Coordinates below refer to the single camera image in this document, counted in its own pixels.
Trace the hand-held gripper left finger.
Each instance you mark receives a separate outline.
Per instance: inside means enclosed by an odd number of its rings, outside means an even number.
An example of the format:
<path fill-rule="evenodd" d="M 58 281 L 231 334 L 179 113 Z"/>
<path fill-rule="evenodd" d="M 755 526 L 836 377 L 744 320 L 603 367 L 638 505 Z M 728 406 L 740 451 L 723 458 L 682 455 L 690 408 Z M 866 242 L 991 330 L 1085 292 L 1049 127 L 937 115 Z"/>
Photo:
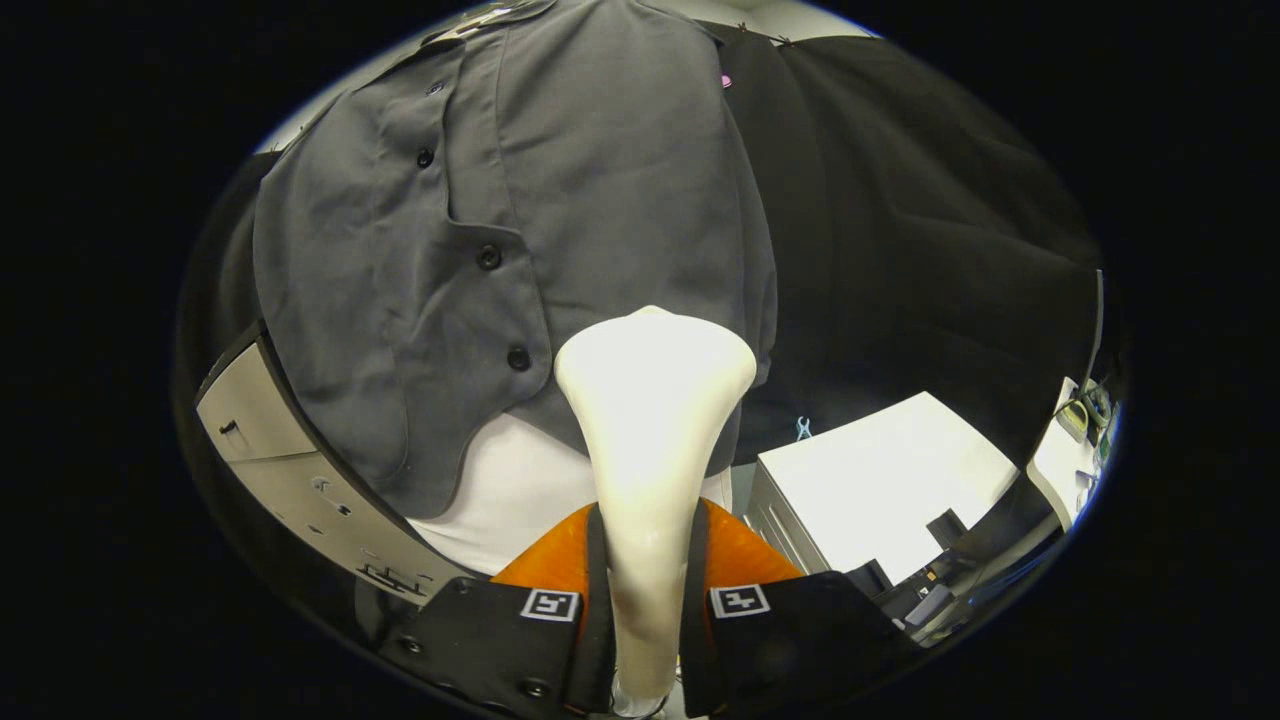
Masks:
<path fill-rule="evenodd" d="M 612 710 L 614 614 L 598 509 L 584 532 L 581 591 L 462 578 L 412 618 L 392 624 L 378 648 L 403 675 L 483 719 L 586 719 Z"/>

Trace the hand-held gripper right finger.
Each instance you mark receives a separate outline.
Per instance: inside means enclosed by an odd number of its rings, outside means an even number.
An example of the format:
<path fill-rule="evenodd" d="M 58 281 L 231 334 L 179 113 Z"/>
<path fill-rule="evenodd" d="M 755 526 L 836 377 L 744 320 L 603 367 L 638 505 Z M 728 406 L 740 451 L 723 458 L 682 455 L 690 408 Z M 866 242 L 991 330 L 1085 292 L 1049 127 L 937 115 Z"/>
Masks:
<path fill-rule="evenodd" d="M 682 612 L 687 714 L 818 719 L 920 655 L 849 577 L 803 574 L 723 507 L 698 502 Z"/>

